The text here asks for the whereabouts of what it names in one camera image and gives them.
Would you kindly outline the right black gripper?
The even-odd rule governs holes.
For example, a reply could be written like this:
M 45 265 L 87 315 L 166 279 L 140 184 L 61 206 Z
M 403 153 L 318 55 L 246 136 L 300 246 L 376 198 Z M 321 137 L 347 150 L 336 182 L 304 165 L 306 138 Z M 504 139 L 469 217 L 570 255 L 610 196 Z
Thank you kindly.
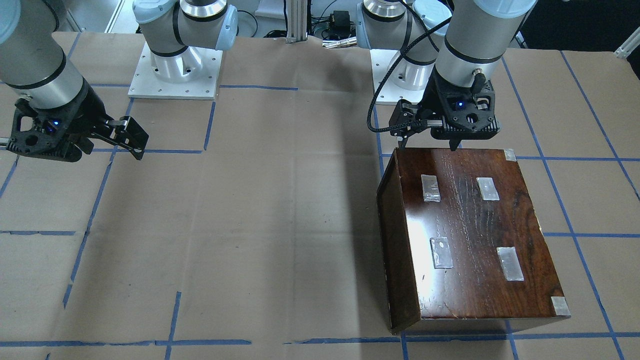
M 6 149 L 22 157 L 77 162 L 94 150 L 91 139 L 119 146 L 142 160 L 149 135 L 132 116 L 108 120 L 105 105 L 87 80 L 66 105 L 36 108 L 21 96 L 15 103 Z

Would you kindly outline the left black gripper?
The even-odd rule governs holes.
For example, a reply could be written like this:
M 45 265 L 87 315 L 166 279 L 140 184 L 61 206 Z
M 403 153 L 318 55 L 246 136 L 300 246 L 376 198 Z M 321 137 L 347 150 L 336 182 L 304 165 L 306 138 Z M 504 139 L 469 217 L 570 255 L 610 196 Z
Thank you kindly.
M 409 137 L 430 127 L 432 137 L 450 141 L 450 150 L 456 151 L 462 141 L 484 141 L 501 131 L 495 114 L 495 91 L 481 70 L 471 74 L 471 86 L 454 85 L 432 71 L 427 88 L 419 104 L 406 99 L 397 101 L 388 127 L 398 138 L 403 149 Z

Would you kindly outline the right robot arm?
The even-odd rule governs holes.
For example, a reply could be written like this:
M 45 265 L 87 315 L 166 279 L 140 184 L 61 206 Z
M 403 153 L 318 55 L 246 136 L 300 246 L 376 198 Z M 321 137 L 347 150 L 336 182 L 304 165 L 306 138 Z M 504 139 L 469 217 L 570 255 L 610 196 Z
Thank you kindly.
M 225 0 L 135 0 L 132 10 L 163 81 L 195 75 L 202 68 L 195 49 L 229 50 L 238 31 L 238 11 Z M 1 2 L 1 80 L 18 94 L 6 149 L 77 162 L 98 139 L 141 160 L 149 135 L 133 117 L 107 114 L 52 37 L 65 11 L 61 0 Z

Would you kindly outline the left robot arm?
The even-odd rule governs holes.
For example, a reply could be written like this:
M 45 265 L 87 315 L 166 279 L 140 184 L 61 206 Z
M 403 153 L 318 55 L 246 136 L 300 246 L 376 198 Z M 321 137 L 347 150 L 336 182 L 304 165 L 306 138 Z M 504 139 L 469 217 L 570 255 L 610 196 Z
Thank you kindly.
M 404 147 L 429 130 L 456 150 L 462 141 L 486 141 L 501 125 L 490 80 L 534 0 L 364 0 L 357 7 L 356 40 L 368 50 L 395 51 L 366 115 L 371 132 L 388 132 Z M 398 98 L 386 127 L 372 115 L 385 84 L 422 91 L 419 101 Z

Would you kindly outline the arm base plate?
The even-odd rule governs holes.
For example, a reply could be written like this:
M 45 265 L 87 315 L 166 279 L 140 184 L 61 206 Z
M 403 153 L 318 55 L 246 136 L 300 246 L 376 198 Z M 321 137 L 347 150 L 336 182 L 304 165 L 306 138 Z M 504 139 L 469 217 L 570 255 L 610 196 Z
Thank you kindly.
M 164 57 L 151 52 L 145 44 L 128 96 L 214 101 L 223 54 L 221 50 L 187 47 L 181 54 Z
M 399 51 L 371 49 L 370 56 L 372 79 L 374 90 L 376 90 L 391 65 L 399 57 Z M 403 59 L 385 82 L 375 103 L 377 105 L 395 105 L 398 100 L 418 103 L 423 98 L 433 68 L 434 63 L 420 65 Z

